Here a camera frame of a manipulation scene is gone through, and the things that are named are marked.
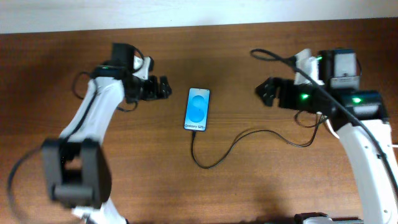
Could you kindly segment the blue Samsung smartphone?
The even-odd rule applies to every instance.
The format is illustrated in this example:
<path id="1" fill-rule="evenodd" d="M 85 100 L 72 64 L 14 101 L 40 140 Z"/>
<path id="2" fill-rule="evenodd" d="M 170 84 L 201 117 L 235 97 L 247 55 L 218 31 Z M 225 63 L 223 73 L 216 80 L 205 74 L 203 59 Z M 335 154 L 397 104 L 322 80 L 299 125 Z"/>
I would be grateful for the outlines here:
<path id="1" fill-rule="evenodd" d="M 204 132 L 208 119 L 209 104 L 210 90 L 202 88 L 189 89 L 184 129 Z"/>

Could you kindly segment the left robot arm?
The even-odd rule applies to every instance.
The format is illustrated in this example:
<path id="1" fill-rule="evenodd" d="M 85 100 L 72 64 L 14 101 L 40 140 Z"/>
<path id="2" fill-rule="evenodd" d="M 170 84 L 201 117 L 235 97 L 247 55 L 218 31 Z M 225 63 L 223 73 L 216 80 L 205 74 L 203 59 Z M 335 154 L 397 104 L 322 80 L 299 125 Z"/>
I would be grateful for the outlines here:
<path id="1" fill-rule="evenodd" d="M 41 146 L 47 193 L 86 223 L 127 223 L 111 200 L 112 177 L 102 150 L 119 104 L 167 99 L 167 77 L 156 77 L 154 59 L 130 44 L 114 43 L 111 58 L 87 75 L 88 89 L 69 125 Z"/>

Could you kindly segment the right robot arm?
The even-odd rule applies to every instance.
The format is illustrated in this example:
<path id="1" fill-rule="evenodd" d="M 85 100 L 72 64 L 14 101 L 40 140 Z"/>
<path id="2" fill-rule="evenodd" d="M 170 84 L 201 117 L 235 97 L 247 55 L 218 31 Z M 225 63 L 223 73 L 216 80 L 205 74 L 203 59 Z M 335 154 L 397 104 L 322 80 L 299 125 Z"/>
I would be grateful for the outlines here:
<path id="1" fill-rule="evenodd" d="M 256 88 L 266 106 L 320 113 L 329 120 L 351 164 L 365 223 L 397 223 L 397 160 L 389 115 L 381 94 L 360 90 L 361 65 L 352 49 L 304 49 L 281 57 L 265 49 L 250 54 L 279 61 L 294 72 L 293 80 L 270 77 Z"/>

